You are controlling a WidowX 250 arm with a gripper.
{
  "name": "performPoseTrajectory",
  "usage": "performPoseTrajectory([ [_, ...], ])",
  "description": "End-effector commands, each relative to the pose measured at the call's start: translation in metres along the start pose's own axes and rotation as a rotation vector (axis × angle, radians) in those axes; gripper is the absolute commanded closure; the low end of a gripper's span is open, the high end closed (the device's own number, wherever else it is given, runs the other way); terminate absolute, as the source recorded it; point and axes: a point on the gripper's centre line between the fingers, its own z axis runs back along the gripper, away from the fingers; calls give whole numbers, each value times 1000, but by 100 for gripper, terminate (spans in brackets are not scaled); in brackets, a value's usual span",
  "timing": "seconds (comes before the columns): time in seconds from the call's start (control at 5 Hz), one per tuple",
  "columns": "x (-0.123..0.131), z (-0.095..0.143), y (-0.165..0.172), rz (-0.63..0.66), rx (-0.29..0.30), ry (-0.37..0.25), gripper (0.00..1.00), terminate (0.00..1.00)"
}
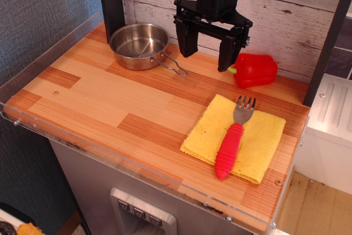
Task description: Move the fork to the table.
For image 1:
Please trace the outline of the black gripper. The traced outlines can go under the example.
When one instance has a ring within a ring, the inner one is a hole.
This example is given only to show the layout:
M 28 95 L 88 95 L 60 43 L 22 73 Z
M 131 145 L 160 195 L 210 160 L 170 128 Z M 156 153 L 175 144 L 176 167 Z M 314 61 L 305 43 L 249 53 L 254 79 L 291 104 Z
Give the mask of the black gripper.
M 236 62 L 249 42 L 252 21 L 236 10 L 238 0 L 175 0 L 174 23 L 180 53 L 187 58 L 198 51 L 199 33 L 221 40 L 218 71 Z

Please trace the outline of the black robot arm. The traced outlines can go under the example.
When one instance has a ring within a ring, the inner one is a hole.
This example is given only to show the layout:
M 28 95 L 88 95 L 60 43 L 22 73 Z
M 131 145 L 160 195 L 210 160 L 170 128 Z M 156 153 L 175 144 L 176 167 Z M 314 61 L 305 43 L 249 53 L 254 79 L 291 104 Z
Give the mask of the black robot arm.
M 238 0 L 175 0 L 174 23 L 179 49 L 184 57 L 198 50 L 200 33 L 220 40 L 218 71 L 233 65 L 248 45 L 253 23 L 236 10 Z

